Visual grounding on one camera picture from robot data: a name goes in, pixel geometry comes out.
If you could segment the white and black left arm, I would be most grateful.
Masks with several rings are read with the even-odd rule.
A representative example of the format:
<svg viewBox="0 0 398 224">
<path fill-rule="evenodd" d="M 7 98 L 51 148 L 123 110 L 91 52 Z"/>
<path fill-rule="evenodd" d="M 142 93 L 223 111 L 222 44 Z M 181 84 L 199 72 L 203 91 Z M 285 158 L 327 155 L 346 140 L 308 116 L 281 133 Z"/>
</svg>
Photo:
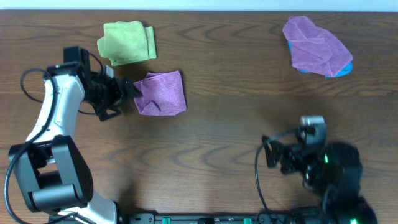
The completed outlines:
<svg viewBox="0 0 398 224">
<path fill-rule="evenodd" d="M 76 117 L 83 101 L 91 104 L 101 121 L 120 115 L 124 101 L 141 96 L 131 80 L 119 80 L 111 68 L 99 73 L 82 62 L 49 66 L 43 71 L 45 97 L 35 128 L 26 142 L 10 148 L 4 181 L 4 199 L 12 210 L 9 181 L 15 175 L 31 212 L 55 215 L 56 221 L 120 223 L 115 202 L 94 190 L 93 178 L 74 143 Z"/>
</svg>

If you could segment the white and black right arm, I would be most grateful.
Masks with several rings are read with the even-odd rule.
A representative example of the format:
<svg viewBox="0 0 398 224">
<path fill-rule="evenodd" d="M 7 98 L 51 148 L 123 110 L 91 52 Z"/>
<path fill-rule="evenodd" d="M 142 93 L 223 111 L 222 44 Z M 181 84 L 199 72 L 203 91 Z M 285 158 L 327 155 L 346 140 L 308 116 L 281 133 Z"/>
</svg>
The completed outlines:
<svg viewBox="0 0 398 224">
<path fill-rule="evenodd" d="M 283 144 L 262 137 L 269 168 L 280 165 L 284 175 L 300 173 L 303 185 L 319 196 L 316 207 L 293 209 L 283 223 L 377 223 L 374 210 L 360 196 L 363 165 L 358 149 L 345 142 L 327 143 L 324 137 Z"/>
</svg>

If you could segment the purple microfiber cloth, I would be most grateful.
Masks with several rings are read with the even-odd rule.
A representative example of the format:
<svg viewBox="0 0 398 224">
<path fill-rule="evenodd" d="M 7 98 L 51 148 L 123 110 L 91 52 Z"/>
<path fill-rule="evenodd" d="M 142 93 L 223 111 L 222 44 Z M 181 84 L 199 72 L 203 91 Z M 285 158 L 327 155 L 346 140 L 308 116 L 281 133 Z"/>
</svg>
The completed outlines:
<svg viewBox="0 0 398 224">
<path fill-rule="evenodd" d="M 143 80 L 134 82 L 134 86 L 142 93 L 134 99 L 141 115 L 175 116 L 187 109 L 179 71 L 148 73 Z"/>
</svg>

